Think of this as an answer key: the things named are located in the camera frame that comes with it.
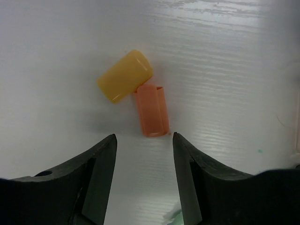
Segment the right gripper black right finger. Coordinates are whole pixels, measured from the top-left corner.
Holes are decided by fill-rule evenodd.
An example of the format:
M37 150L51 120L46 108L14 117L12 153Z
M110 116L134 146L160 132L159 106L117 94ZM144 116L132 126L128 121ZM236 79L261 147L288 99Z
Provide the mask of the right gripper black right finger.
M184 224L299 224L299 169L251 175L201 152L179 133L172 142Z

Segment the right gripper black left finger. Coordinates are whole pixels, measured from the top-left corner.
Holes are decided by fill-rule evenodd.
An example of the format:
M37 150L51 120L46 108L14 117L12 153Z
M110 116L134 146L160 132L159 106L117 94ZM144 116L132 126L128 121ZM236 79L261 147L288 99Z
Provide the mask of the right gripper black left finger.
M112 134L35 176L1 179L1 224L102 225L116 153L117 138Z

